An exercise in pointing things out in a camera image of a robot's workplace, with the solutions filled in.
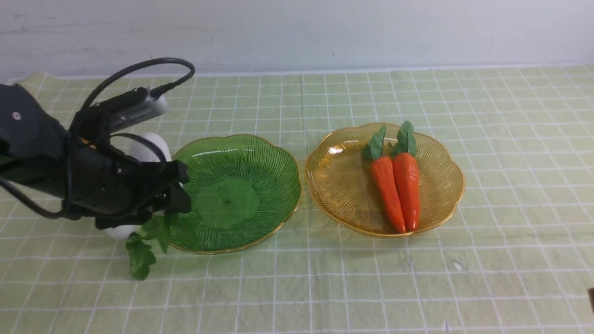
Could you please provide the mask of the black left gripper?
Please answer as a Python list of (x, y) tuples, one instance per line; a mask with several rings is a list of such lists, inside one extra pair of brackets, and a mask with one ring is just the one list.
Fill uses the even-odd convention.
[(103, 230), (127, 222), (143, 224), (158, 211), (191, 210), (191, 199), (182, 186), (189, 182), (187, 165), (166, 161), (152, 142), (136, 141), (161, 161), (139, 161), (108, 143), (92, 148), (80, 139), (64, 140), (64, 218), (94, 218), (96, 227)]

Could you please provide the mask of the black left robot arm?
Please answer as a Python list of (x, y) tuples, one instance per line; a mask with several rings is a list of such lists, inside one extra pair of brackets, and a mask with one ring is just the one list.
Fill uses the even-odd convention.
[(137, 88), (82, 108), (66, 129), (22, 85), (1, 86), (1, 186), (45, 218), (95, 219), (98, 230), (188, 213), (189, 170), (155, 134), (122, 130), (161, 116), (163, 96)]

